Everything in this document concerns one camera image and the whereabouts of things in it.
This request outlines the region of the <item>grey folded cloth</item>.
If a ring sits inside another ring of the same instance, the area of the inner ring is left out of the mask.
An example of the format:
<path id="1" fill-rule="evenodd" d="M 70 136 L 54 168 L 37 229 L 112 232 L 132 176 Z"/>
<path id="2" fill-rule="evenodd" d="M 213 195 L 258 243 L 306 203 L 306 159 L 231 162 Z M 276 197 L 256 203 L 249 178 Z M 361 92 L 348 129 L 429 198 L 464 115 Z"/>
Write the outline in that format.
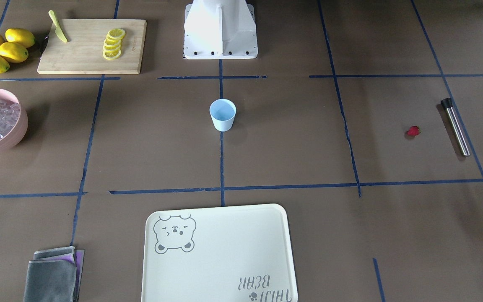
<path id="1" fill-rule="evenodd" d="M 78 302 L 85 252 L 73 245 L 34 252 L 23 301 Z"/>

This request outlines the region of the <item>steel muddler black tip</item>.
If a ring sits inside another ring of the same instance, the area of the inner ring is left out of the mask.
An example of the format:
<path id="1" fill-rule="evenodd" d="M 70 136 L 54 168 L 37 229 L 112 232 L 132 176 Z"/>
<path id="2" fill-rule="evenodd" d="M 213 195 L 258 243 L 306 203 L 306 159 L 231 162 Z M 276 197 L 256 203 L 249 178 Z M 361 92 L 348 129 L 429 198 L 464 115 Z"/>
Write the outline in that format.
<path id="1" fill-rule="evenodd" d="M 456 138 L 457 145 L 460 149 L 460 153 L 464 157 L 469 157 L 471 152 L 467 145 L 461 123 L 458 119 L 456 110 L 454 109 L 454 101 L 451 98 L 445 98 L 440 101 L 441 106 L 443 107 L 451 125 L 453 134 Z"/>

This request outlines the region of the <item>blue plastic cup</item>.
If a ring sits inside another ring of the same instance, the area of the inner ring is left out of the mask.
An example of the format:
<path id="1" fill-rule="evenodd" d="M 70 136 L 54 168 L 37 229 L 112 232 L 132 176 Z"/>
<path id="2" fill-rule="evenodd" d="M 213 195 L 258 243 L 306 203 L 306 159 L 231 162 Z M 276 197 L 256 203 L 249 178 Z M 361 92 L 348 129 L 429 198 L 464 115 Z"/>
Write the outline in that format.
<path id="1" fill-rule="evenodd" d="M 213 101 L 209 107 L 213 126 L 220 132 L 226 132 L 233 126 L 236 116 L 236 105 L 225 98 Z"/>

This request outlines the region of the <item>red strawberry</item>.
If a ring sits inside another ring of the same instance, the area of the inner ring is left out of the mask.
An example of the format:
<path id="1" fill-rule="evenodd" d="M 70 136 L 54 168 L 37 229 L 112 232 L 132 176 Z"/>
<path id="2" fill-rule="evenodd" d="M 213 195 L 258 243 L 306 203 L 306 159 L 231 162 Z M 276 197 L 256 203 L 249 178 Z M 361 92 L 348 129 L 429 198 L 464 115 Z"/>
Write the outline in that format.
<path id="1" fill-rule="evenodd" d="M 421 130 L 418 126 L 411 126 L 406 132 L 407 136 L 418 136 L 421 134 Z"/>

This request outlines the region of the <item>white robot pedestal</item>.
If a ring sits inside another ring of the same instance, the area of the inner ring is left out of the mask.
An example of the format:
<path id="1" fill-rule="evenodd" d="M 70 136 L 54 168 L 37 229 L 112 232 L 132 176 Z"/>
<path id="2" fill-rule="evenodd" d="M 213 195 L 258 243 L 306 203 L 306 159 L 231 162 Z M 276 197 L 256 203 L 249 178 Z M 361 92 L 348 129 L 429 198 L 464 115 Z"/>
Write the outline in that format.
<path id="1" fill-rule="evenodd" d="M 184 59 L 244 60 L 258 53 L 253 5 L 245 0 L 194 0 L 186 5 Z"/>

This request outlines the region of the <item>yellow lemon top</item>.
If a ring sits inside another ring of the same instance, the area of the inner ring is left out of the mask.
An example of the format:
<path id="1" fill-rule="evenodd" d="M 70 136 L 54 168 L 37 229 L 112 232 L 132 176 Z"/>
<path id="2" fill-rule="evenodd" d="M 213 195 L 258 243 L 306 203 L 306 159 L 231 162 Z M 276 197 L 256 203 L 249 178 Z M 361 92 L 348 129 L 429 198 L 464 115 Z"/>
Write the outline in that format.
<path id="1" fill-rule="evenodd" d="M 15 42 L 26 49 L 34 46 L 36 42 L 34 34 L 31 31 L 22 28 L 7 29 L 5 31 L 5 37 L 8 42 Z"/>

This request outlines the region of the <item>lemon slices row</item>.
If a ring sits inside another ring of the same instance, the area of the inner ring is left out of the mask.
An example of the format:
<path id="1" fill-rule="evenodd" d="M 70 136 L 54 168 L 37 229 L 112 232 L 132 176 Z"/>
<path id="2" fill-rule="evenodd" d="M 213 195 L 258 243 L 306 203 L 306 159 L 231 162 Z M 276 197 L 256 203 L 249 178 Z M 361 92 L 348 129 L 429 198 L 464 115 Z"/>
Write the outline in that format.
<path id="1" fill-rule="evenodd" d="M 123 38 L 126 31 L 123 28 L 110 29 L 102 46 L 102 56 L 106 60 L 115 60 L 122 55 Z"/>

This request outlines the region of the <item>bamboo cutting board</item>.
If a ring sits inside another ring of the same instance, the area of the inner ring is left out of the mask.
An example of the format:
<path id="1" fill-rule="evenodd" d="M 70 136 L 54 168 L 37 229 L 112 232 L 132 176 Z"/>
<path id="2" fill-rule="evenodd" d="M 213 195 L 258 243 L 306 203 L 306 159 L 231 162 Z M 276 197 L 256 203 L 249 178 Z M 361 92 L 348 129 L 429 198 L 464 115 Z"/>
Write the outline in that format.
<path id="1" fill-rule="evenodd" d="M 60 19 L 67 42 L 62 42 L 52 26 L 38 73 L 46 75 L 140 74 L 146 35 L 146 20 L 140 19 Z M 110 29 L 122 28 L 122 55 L 115 60 L 102 56 Z"/>

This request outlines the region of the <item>pink bowl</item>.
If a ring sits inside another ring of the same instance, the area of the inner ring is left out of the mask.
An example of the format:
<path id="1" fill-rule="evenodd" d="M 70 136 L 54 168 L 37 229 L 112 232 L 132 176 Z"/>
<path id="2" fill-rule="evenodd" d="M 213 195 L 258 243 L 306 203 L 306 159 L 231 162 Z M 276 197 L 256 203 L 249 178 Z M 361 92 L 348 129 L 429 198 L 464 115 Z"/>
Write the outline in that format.
<path id="1" fill-rule="evenodd" d="M 28 116 L 25 109 L 22 108 L 19 100 L 12 92 L 0 89 L 0 99 L 16 102 L 21 107 L 21 113 L 19 115 L 17 124 L 14 128 L 12 128 L 8 135 L 4 136 L 4 138 L 0 140 L 0 153 L 2 153 L 8 149 L 11 149 L 23 139 L 28 128 Z"/>

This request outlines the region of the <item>cream bear tray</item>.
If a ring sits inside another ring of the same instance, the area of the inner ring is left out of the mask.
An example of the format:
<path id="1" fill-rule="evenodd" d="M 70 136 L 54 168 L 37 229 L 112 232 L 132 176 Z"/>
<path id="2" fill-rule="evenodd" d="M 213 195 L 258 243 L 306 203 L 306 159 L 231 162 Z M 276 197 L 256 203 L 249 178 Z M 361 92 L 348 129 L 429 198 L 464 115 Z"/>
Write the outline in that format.
<path id="1" fill-rule="evenodd" d="M 157 211 L 145 223 L 142 302 L 297 302 L 278 204 Z"/>

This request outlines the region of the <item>yellow-green plastic knife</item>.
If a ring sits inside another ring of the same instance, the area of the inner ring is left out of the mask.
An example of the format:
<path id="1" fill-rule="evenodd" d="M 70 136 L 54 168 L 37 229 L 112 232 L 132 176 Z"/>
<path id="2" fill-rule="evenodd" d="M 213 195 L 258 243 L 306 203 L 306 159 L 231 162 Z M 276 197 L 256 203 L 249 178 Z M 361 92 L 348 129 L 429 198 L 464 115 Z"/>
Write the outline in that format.
<path id="1" fill-rule="evenodd" d="M 65 33 L 63 32 L 61 23 L 59 21 L 59 18 L 56 15 L 56 12 L 54 10 L 49 10 L 48 15 L 52 20 L 53 25 L 55 26 L 55 35 L 59 38 L 59 40 L 61 40 L 61 42 L 67 43 L 68 39 L 65 36 Z"/>

